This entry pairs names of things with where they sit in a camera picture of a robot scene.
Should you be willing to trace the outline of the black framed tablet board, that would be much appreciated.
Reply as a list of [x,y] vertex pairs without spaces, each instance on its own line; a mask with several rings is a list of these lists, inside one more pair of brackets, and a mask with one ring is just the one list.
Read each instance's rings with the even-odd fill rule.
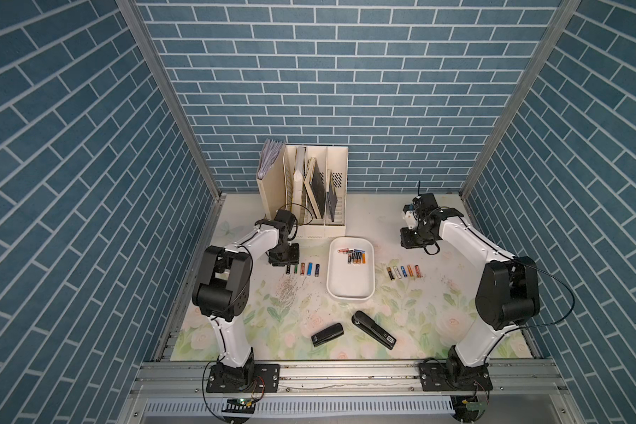
[[323,219],[326,203],[326,189],[321,177],[320,169],[317,165],[317,159],[314,157],[310,158],[308,161],[304,186],[307,191],[307,199],[313,210],[314,217],[318,220]]

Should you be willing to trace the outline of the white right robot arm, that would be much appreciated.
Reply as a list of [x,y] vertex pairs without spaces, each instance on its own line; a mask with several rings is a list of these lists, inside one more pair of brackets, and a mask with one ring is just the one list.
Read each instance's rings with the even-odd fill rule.
[[487,239],[456,208],[440,206],[434,194],[419,194],[402,211],[405,249],[452,245],[481,273],[475,294],[478,314],[465,337],[449,351],[448,368],[478,370],[507,334],[540,312],[537,266]]

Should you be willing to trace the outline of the large black stapler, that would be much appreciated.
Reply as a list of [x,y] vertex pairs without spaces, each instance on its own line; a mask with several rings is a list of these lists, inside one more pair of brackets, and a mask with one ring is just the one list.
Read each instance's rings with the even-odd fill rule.
[[377,324],[373,318],[360,310],[353,314],[352,323],[389,350],[392,350],[397,343],[397,339],[395,339],[392,334]]

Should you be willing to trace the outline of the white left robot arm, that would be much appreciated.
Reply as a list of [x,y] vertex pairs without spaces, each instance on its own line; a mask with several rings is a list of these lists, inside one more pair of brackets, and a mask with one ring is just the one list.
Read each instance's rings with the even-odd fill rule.
[[297,265],[300,245],[293,240],[299,223],[288,210],[254,223],[252,231],[225,247],[209,246],[201,258],[192,303],[215,329],[221,364],[226,370],[245,373],[254,365],[243,319],[251,279],[257,265]]

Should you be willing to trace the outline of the beige file organizer rack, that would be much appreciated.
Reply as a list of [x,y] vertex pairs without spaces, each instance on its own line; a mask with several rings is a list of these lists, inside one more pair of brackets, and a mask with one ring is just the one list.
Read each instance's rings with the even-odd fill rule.
[[[317,159],[327,192],[327,171],[332,170],[337,193],[337,215],[330,222],[327,200],[323,219],[316,219],[307,199],[304,180],[310,158]],[[349,150],[339,146],[300,146],[284,143],[282,155],[264,180],[256,179],[265,217],[275,217],[279,210],[293,213],[299,221],[302,239],[331,239],[346,234],[346,191]]]

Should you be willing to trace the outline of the small black stapler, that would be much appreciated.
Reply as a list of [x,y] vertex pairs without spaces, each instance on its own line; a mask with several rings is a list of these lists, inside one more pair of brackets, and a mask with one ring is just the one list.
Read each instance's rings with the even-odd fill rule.
[[322,346],[328,342],[335,340],[344,335],[344,327],[341,323],[334,323],[329,327],[318,331],[311,336],[311,342],[314,347]]

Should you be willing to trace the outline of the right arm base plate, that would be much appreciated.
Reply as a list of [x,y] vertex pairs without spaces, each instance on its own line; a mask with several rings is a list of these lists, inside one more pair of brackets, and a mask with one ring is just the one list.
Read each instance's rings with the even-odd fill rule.
[[488,366],[465,367],[453,360],[428,361],[418,365],[424,391],[492,391]]

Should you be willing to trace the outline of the dark small notebook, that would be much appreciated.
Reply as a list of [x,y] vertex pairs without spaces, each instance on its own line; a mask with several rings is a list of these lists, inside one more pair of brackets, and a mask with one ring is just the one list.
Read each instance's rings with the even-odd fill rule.
[[327,171],[327,181],[326,181],[326,200],[327,200],[327,212],[330,222],[334,223],[337,215],[337,193],[336,186],[334,183],[334,176],[332,170]]

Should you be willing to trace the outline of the white plastic storage tray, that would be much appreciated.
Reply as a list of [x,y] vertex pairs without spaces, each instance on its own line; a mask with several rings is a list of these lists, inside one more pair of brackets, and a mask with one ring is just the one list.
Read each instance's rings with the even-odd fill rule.
[[[341,248],[365,251],[367,263],[361,263],[361,254],[337,252]],[[329,248],[326,288],[339,301],[364,302],[372,298],[376,291],[374,246],[363,238],[334,238]]]

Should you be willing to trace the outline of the aluminium front rail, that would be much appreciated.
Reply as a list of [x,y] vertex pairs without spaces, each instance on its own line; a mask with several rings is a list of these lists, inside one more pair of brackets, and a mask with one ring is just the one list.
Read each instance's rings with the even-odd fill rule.
[[[439,372],[420,370],[420,360],[307,360],[280,361],[277,370],[263,361],[267,370],[256,379],[263,383],[266,399],[289,396],[402,396],[406,394],[451,394],[480,396],[485,384],[459,391],[448,385]],[[130,399],[195,398],[210,378],[204,362],[145,362],[141,365],[128,397]],[[558,395],[566,384],[552,360],[494,360],[489,364],[492,397],[498,395]]]

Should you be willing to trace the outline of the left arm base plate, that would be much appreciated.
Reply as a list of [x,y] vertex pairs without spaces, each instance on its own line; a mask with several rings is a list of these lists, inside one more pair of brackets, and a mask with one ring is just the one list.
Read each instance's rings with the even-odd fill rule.
[[247,363],[243,367],[228,367],[215,363],[205,380],[208,393],[276,393],[280,379],[277,363]]

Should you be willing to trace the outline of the purple paper stack folder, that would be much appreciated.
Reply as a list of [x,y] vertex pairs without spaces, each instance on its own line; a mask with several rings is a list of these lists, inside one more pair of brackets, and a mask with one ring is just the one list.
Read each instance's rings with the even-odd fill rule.
[[256,178],[264,180],[269,171],[273,168],[277,159],[282,155],[284,142],[279,140],[266,139],[260,153],[260,162],[256,171]]

